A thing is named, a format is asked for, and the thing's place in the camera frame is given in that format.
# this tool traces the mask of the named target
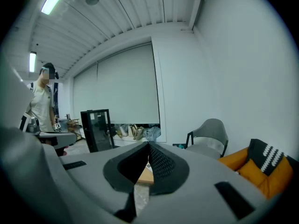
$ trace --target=ceiling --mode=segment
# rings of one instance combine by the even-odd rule
[[[165,22],[190,22],[195,0],[60,0],[50,15],[41,12],[45,0],[32,0],[20,14],[3,45],[6,57],[23,79],[35,79],[43,64],[54,64],[60,77],[90,51],[113,37]],[[28,55],[35,51],[35,74]]]

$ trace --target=gray chair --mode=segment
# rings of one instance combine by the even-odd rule
[[[192,145],[188,147],[190,136]],[[196,137],[206,137],[207,139],[203,140],[200,144],[194,144],[194,138]],[[220,146],[223,145],[223,152],[221,153],[216,149],[206,145],[206,143],[211,143],[211,141],[208,139],[213,139],[215,142],[218,142]],[[228,135],[225,131],[223,122],[219,119],[207,119],[201,127],[193,130],[187,135],[186,149],[196,153],[201,153],[214,159],[223,157],[227,146]]]

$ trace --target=person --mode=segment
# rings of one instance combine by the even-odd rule
[[[45,64],[40,72],[39,78],[28,84],[34,94],[28,107],[28,115],[35,117],[39,121],[42,132],[54,132],[53,125],[56,124],[54,115],[54,102],[49,84],[50,80],[55,79],[56,70],[52,63]]]

